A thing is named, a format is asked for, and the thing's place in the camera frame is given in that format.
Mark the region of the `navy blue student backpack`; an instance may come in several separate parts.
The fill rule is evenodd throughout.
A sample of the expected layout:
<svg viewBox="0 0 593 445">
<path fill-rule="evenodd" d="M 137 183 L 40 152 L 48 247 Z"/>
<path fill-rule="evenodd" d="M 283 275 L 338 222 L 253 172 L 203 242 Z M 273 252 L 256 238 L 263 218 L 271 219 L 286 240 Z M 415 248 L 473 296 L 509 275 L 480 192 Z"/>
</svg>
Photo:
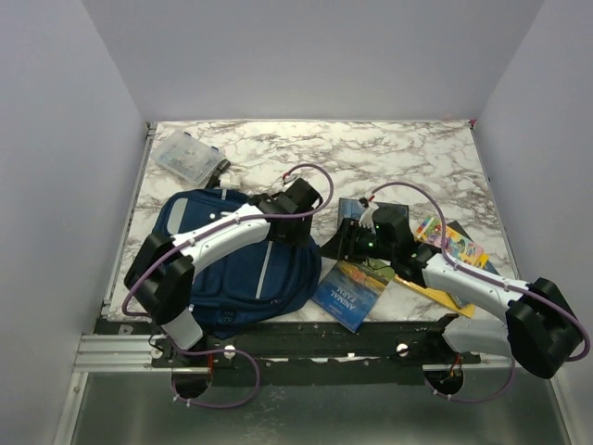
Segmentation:
<svg viewBox="0 0 593 445">
<path fill-rule="evenodd" d="M 171 196 L 155 233 L 177 235 L 238 210 L 248 196 L 237 191 L 196 189 Z M 322 271 L 320 247 L 264 240 L 239 249 L 199 273 L 189 299 L 200 326 L 227 338 L 249 324 L 300 310 L 314 295 Z"/>
</svg>

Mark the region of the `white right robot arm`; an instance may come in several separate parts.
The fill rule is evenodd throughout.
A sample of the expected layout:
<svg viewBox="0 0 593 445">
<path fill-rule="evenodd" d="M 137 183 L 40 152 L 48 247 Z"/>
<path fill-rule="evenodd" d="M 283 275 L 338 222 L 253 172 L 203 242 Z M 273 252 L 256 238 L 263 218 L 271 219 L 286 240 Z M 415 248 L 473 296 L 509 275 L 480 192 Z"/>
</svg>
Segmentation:
<svg viewBox="0 0 593 445">
<path fill-rule="evenodd" d="M 484 352 L 514 359 L 532 375 L 552 378 L 577 348 L 590 341 L 558 287 L 505 279 L 451 259 L 417 240 L 406 217 L 392 207 L 370 205 L 369 222 L 345 218 L 321 248 L 336 261 L 388 262 L 395 275 L 422 288 L 444 291 L 490 313 L 488 320 L 449 322 L 426 340 L 428 356 L 449 362 L 459 352 Z"/>
</svg>

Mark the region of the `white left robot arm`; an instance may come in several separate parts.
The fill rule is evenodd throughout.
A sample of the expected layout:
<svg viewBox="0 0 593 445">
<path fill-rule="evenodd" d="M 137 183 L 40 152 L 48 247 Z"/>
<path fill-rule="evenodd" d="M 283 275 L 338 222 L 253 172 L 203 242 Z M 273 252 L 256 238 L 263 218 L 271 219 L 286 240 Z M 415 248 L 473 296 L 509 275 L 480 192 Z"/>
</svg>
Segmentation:
<svg viewBox="0 0 593 445">
<path fill-rule="evenodd" d="M 310 235 L 322 201 L 305 180 L 274 195 L 247 197 L 206 190 L 191 197 L 196 210 L 168 226 L 171 199 L 124 278 L 147 316 L 173 341 L 186 366 L 199 364 L 207 333 L 231 337 L 247 325 L 295 312 L 320 279 L 319 246 Z"/>
</svg>

